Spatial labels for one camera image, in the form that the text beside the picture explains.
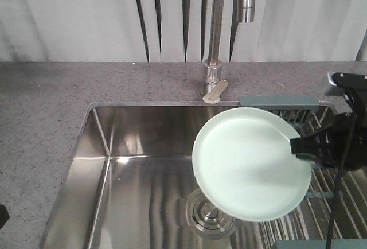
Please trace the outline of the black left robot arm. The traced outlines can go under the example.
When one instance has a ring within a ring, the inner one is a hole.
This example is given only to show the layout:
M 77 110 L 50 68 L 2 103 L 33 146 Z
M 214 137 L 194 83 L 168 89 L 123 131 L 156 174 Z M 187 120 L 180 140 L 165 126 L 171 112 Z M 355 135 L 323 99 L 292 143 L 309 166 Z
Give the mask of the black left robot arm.
M 9 221 L 10 215 L 5 205 L 0 204 L 0 229 Z

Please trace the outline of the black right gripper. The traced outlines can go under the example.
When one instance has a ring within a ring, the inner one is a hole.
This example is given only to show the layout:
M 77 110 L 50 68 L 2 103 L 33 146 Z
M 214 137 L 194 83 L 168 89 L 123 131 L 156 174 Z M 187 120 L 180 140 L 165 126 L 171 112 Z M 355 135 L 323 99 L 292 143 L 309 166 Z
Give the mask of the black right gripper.
M 344 162 L 345 170 L 358 170 L 366 166 L 366 128 L 357 124 L 353 114 L 339 114 L 331 126 L 290 139 L 290 149 L 297 159 L 316 159 L 329 168 Z

